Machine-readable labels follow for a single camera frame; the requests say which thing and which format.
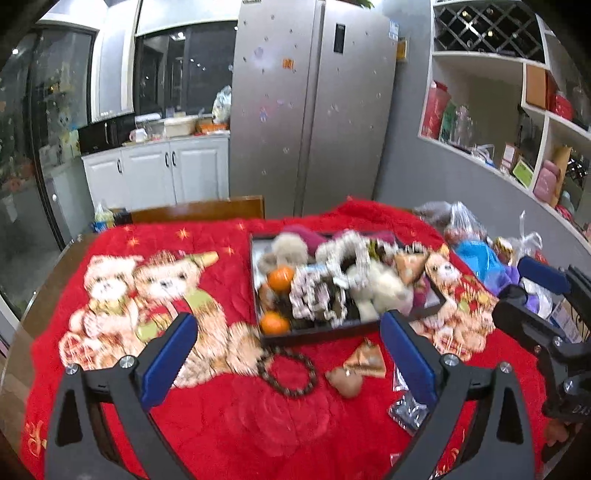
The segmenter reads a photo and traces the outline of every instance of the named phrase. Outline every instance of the cartoon bear print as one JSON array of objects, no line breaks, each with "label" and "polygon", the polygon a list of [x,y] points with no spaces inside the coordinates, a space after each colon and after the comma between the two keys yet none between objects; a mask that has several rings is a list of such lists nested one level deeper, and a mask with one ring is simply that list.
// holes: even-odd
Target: cartoon bear print
[{"label": "cartoon bear print", "polygon": [[176,387],[194,387],[227,372],[256,374],[262,354],[256,329],[242,322],[228,327],[222,306],[198,288],[204,269],[217,260],[215,252],[162,251],[134,272],[139,315],[133,328],[142,343],[162,335],[181,312],[197,319],[197,342],[178,373]]},{"label": "cartoon bear print", "polygon": [[451,264],[445,245],[429,255],[425,271],[446,302],[436,315],[412,322],[411,326],[430,339],[440,353],[453,353],[467,361],[484,350],[487,335],[495,329],[492,309],[496,298],[476,278],[462,275]]},{"label": "cartoon bear print", "polygon": [[76,363],[85,370],[108,368],[124,355],[138,355],[143,344],[134,335],[138,309],[131,299],[133,272],[142,257],[96,255],[84,276],[88,304],[76,310],[69,329],[59,341],[64,365]]}]

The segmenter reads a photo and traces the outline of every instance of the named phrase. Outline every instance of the blue plastic bag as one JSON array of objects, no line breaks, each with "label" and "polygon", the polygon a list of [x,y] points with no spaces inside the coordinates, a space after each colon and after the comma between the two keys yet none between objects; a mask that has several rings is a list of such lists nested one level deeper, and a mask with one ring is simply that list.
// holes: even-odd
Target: blue plastic bag
[{"label": "blue plastic bag", "polygon": [[484,242],[465,240],[456,247],[455,252],[480,281],[484,281],[490,273],[505,271],[496,253]]}]

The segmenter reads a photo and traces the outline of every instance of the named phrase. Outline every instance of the refrigerator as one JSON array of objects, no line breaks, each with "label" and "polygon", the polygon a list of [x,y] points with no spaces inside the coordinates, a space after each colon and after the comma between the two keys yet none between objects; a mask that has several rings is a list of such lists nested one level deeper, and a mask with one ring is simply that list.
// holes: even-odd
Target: refrigerator
[{"label": "refrigerator", "polygon": [[339,0],[242,0],[233,64],[230,195],[267,218],[370,199],[388,124],[398,26]]}]

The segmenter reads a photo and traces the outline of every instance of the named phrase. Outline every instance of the black microwave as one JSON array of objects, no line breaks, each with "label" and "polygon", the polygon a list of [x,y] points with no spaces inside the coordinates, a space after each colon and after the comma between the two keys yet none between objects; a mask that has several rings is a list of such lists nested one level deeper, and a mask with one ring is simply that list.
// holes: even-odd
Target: black microwave
[{"label": "black microwave", "polygon": [[86,125],[78,129],[80,152],[82,155],[89,155],[118,148],[129,140],[129,134],[135,129],[134,113]]}]

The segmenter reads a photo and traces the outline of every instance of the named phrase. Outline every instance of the window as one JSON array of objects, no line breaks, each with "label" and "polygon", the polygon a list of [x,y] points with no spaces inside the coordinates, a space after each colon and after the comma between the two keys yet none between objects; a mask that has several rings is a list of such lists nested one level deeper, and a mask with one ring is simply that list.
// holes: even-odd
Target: window
[{"label": "window", "polygon": [[236,26],[210,22],[140,37],[135,112],[211,113],[217,93],[232,84]]}]

